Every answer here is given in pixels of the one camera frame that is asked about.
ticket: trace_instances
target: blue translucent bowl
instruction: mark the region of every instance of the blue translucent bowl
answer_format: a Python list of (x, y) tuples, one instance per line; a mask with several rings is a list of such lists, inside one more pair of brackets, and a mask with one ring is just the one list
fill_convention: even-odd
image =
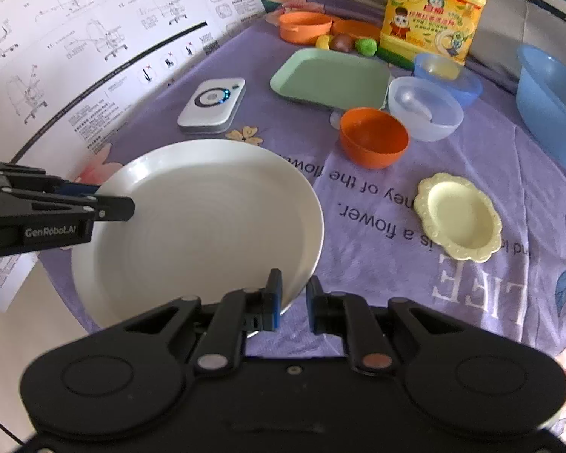
[(418, 54), (415, 57), (414, 75), (426, 78), (447, 90), (463, 110), (482, 94), (482, 82), (478, 75), (438, 54)]
[(566, 167), (566, 66), (529, 45), (520, 45), (518, 57), (518, 111), (547, 154)]

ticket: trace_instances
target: screw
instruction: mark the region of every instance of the screw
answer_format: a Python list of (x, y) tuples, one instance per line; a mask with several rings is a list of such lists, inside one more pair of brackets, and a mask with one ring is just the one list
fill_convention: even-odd
[(392, 364), (392, 358), (387, 354), (373, 353), (363, 357), (363, 366), (372, 370), (383, 370)]
[(301, 366), (289, 366), (287, 368), (287, 374), (290, 374), (292, 376), (297, 376), (300, 373), (302, 373), (303, 369)]
[(215, 371), (224, 368), (229, 360), (222, 354), (204, 354), (197, 360), (197, 365), (204, 370)]

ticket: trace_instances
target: purple tablecloth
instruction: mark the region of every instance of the purple tablecloth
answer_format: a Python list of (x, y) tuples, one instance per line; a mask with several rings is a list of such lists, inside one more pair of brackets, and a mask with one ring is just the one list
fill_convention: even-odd
[[(329, 13), (381, 21), (357, 3), (315, 1)], [(125, 164), (190, 139), (176, 119), (195, 88), (209, 78), (244, 77), (248, 91), (232, 128), (257, 126), (262, 147), (285, 157), (312, 184), (325, 216), (316, 274), (326, 291), (357, 293), (377, 305), (407, 296), (551, 356), (561, 354), (566, 363), (566, 170), (525, 132), (514, 97), (484, 81), (483, 96), (448, 139), (413, 141), (398, 163), (367, 171), (345, 158), (329, 111), (270, 90), (272, 75), (298, 49), (283, 42), (273, 25), (256, 23), (144, 105), (113, 138), (107, 161)], [(486, 263), (451, 260), (421, 230), (412, 209), (417, 184), (441, 171), (467, 177), (501, 216), (503, 246)], [(56, 249), (41, 260), (67, 307), (93, 330), (75, 293), (70, 257)], [(300, 297), (282, 317), (280, 331), (251, 338), (248, 351), (322, 356), (339, 353), (340, 346), (309, 332)], [(556, 432), (565, 425), (559, 423)]]

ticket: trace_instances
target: white electronic device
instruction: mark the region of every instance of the white electronic device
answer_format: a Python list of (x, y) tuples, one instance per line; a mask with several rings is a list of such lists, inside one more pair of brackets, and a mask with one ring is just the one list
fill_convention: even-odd
[(243, 95), (243, 78), (206, 80), (178, 116), (178, 126), (186, 133), (221, 133), (233, 122)]

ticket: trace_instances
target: black cable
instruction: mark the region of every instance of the black cable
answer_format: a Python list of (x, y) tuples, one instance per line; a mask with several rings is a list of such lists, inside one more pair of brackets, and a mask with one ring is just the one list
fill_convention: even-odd
[(23, 442), (19, 438), (17, 438), (13, 433), (11, 433), (8, 429), (6, 429), (1, 423), (0, 423), (0, 429), (2, 430), (2, 432), (4, 434), (6, 434), (8, 437), (10, 437), (10, 439), (15, 441), (19, 445), (23, 445)]

